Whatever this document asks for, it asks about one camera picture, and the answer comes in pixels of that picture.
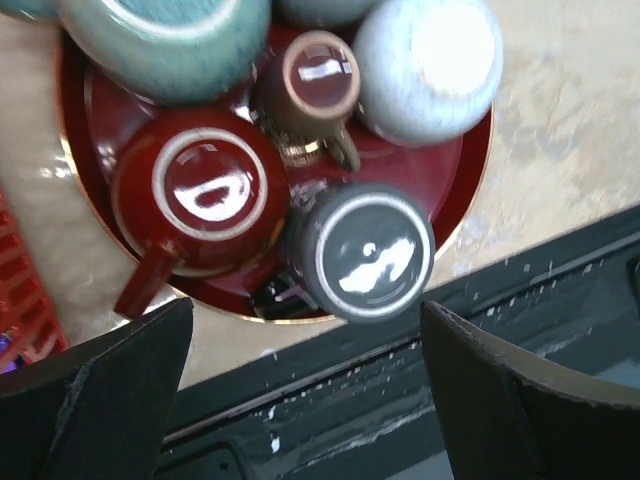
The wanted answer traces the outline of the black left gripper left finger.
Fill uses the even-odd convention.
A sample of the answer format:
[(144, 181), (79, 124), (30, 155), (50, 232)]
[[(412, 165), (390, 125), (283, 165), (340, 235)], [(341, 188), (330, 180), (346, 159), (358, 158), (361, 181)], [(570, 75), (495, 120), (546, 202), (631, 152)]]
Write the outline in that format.
[(192, 332), (173, 300), (2, 375), (2, 478), (152, 478)]

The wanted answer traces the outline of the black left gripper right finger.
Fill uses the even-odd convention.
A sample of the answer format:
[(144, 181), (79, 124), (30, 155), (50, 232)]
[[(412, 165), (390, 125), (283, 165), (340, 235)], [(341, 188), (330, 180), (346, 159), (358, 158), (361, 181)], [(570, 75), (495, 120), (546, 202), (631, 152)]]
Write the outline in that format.
[(422, 355), (457, 479), (636, 479), (639, 391), (420, 307)]

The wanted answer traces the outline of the dark grey mug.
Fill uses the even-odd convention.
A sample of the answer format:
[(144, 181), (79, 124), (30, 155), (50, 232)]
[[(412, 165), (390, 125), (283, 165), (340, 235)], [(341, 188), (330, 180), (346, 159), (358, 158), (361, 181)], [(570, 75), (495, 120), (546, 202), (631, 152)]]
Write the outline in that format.
[(309, 182), (292, 193), (282, 263), (251, 295), (264, 320), (323, 311), (356, 324), (388, 321), (424, 291), (435, 234), (408, 193), (376, 182)]

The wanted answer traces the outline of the red floral mug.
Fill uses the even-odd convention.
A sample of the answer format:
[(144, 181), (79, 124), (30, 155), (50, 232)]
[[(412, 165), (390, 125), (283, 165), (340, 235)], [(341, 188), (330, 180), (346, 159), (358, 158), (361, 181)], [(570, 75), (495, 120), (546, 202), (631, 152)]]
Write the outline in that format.
[(259, 260), (284, 227), (289, 181), (256, 125), (218, 107), (178, 108), (125, 144), (111, 205), (139, 256), (114, 310), (134, 319), (172, 275), (221, 276)]

